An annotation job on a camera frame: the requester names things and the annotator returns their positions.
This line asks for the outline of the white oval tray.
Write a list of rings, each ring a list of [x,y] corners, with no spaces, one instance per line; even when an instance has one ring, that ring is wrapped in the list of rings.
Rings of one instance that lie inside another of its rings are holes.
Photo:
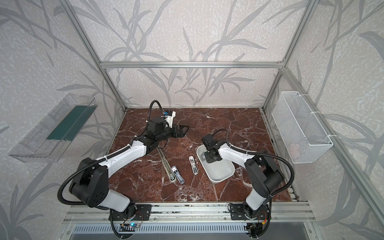
[[[208,163],[204,155],[206,151],[206,147],[201,145],[197,148],[196,153],[209,180],[213,184],[221,183],[235,173],[235,166],[231,161],[221,160],[214,163]]]

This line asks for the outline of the small white stapler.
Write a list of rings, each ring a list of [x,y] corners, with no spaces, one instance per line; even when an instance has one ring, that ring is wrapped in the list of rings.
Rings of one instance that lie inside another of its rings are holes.
[[[198,175],[199,171],[198,171],[198,168],[197,168],[197,165],[196,165],[194,157],[193,156],[189,156],[189,161],[190,161],[190,164],[191,164],[191,167],[192,167],[192,170],[193,170],[193,174],[194,175]]]

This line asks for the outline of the small blue stapler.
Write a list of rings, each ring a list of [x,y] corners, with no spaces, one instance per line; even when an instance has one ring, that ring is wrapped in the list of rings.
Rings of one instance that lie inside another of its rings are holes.
[[[175,177],[177,178],[178,182],[179,182],[181,185],[183,185],[183,184],[185,183],[185,180],[184,180],[184,178],[181,176],[181,174],[180,174],[178,168],[177,168],[176,166],[172,166],[171,169],[172,169],[172,171],[173,171]]]

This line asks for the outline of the beige black long stapler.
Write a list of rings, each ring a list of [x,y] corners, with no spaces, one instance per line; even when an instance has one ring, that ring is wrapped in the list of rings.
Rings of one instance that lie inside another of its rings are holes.
[[[157,148],[157,151],[158,151],[158,154],[159,154],[159,156],[160,156],[160,158],[162,160],[162,163],[163,163],[163,166],[164,166],[165,171],[167,173],[167,176],[169,177],[170,181],[172,183],[174,183],[177,179],[176,179],[176,177],[175,177],[175,175],[174,175],[174,173],[173,173],[173,171],[171,169],[171,166],[170,166],[168,160],[165,158],[165,155],[164,155],[163,151],[160,148]]]

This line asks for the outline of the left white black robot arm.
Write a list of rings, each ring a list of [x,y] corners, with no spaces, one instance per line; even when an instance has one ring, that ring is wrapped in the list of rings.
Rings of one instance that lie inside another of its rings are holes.
[[[59,202],[64,205],[109,209],[127,218],[132,217],[137,211],[135,202],[111,190],[109,178],[126,165],[151,153],[160,142],[169,138],[183,138],[189,126],[175,125],[175,116],[174,111],[162,110],[160,117],[148,117],[144,130],[127,146],[94,160],[82,160],[77,171],[59,187]]]

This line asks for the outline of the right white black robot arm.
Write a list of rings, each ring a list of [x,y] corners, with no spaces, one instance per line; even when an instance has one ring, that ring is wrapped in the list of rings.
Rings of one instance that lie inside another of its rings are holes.
[[[223,130],[219,129],[202,137],[206,148],[203,156],[208,164],[227,160],[243,167],[253,189],[243,201],[242,213],[245,218],[254,220],[260,213],[265,212],[264,216],[268,219],[266,213],[272,208],[273,197],[294,182],[293,166],[289,161],[268,152],[249,151],[232,145],[229,142],[229,132],[225,140],[216,140],[215,134]]]

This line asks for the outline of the pink object in basket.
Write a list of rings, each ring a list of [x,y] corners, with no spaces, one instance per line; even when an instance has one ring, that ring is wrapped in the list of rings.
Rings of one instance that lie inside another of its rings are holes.
[[[290,144],[289,153],[294,156],[300,155],[300,145],[299,144]]]

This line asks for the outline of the green circuit board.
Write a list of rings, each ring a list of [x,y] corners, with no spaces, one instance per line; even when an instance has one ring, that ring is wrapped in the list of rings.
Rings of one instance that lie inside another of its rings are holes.
[[[141,226],[141,223],[123,223],[120,225],[120,232],[135,232]]]

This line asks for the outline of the clear plastic wall bin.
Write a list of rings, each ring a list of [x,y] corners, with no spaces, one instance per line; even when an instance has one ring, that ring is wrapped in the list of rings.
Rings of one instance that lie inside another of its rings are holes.
[[[67,94],[9,155],[23,163],[56,163],[97,107],[94,97]]]

